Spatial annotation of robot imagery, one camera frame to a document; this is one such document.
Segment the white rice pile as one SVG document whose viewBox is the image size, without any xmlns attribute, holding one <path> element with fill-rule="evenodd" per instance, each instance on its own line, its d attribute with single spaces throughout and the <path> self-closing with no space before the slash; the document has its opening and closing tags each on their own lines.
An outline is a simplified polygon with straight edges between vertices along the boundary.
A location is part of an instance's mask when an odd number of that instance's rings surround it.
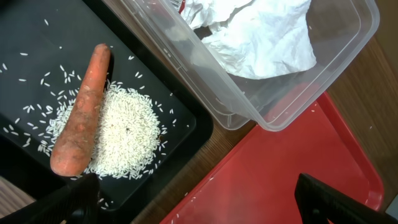
<svg viewBox="0 0 398 224">
<path fill-rule="evenodd" d="M 75 105 L 95 45 L 112 51 L 87 174 L 106 209 L 134 194 L 179 145 L 194 115 L 99 19 L 48 26 L 1 22 L 1 175 L 45 194 L 67 182 L 50 156 Z"/>
</svg>

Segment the clear plastic bin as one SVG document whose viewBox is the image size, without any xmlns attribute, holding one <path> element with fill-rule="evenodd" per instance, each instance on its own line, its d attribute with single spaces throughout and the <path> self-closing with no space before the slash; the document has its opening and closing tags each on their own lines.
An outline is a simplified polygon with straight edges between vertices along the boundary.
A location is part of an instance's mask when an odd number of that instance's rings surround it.
<svg viewBox="0 0 398 224">
<path fill-rule="evenodd" d="M 204 30 L 183 23 L 175 1 L 124 1 L 124 7 L 162 52 L 178 77 L 224 128 L 256 121 L 281 131 L 307 109 L 344 71 L 375 34 L 380 14 L 373 0 L 312 1 L 308 35 L 313 68 L 263 80 L 224 71 L 202 43 Z"/>
</svg>

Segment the orange carrot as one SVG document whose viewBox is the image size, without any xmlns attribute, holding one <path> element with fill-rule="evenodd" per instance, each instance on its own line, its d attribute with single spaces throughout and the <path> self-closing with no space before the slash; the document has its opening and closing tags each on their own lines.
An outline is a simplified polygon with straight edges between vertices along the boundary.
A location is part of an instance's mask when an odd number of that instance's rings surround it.
<svg viewBox="0 0 398 224">
<path fill-rule="evenodd" d="M 72 112 L 50 156 L 50 167 L 58 175 L 79 175 L 90 163 L 110 58 L 106 44 L 95 47 Z"/>
</svg>

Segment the red snack wrapper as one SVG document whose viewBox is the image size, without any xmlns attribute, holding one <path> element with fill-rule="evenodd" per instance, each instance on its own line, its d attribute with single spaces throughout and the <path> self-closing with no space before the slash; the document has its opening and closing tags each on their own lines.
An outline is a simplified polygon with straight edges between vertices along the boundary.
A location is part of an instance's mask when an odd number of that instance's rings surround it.
<svg viewBox="0 0 398 224">
<path fill-rule="evenodd" d="M 180 6 L 179 6 L 178 13 L 180 14 L 185 8 L 185 0 L 179 0 L 179 3 L 180 3 Z"/>
</svg>

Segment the white napkin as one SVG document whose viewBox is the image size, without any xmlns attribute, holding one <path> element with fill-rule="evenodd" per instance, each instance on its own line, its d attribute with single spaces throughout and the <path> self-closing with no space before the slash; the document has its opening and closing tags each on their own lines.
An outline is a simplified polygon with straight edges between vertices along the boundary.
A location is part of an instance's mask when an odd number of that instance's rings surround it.
<svg viewBox="0 0 398 224">
<path fill-rule="evenodd" d="M 313 68 L 307 12 L 311 0 L 192 0 L 180 15 L 232 75 L 261 80 Z"/>
</svg>

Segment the red serving tray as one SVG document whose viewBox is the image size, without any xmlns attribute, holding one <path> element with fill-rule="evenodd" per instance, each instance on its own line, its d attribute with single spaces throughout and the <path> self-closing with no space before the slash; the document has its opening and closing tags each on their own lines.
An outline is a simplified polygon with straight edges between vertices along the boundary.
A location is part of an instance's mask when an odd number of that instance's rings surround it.
<svg viewBox="0 0 398 224">
<path fill-rule="evenodd" d="M 382 205 L 380 176 L 324 93 L 282 131 L 254 127 L 164 223 L 300 223 L 301 173 L 374 210 Z"/>
</svg>

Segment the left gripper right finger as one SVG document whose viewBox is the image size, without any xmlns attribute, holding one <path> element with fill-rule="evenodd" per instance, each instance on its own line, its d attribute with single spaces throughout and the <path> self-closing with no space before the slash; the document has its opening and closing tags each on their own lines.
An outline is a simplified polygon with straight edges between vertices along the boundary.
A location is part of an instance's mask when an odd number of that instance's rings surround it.
<svg viewBox="0 0 398 224">
<path fill-rule="evenodd" d="M 303 224 L 397 224 L 308 174 L 298 176 L 295 201 Z"/>
</svg>

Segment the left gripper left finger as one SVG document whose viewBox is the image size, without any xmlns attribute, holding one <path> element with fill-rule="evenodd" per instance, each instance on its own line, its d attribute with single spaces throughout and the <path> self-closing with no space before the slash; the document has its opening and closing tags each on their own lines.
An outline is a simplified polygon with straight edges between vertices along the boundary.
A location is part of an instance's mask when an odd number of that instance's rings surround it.
<svg viewBox="0 0 398 224">
<path fill-rule="evenodd" d="M 95 174 L 85 175 L 50 195 L 1 218 L 1 224 L 96 223 L 100 183 Z"/>
</svg>

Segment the black plastic tray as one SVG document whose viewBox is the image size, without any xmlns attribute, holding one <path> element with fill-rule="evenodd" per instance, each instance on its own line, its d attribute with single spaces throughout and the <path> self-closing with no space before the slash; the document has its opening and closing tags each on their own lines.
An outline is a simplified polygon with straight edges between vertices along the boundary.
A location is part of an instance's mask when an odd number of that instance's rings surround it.
<svg viewBox="0 0 398 224">
<path fill-rule="evenodd" d="M 112 46 L 110 80 L 148 96 L 164 133 L 139 174 L 104 177 L 102 217 L 128 221 L 209 140 L 206 109 L 102 1 L 1 2 L 1 175 L 33 198 L 68 179 L 50 169 L 47 126 L 78 92 L 94 47 Z"/>
</svg>

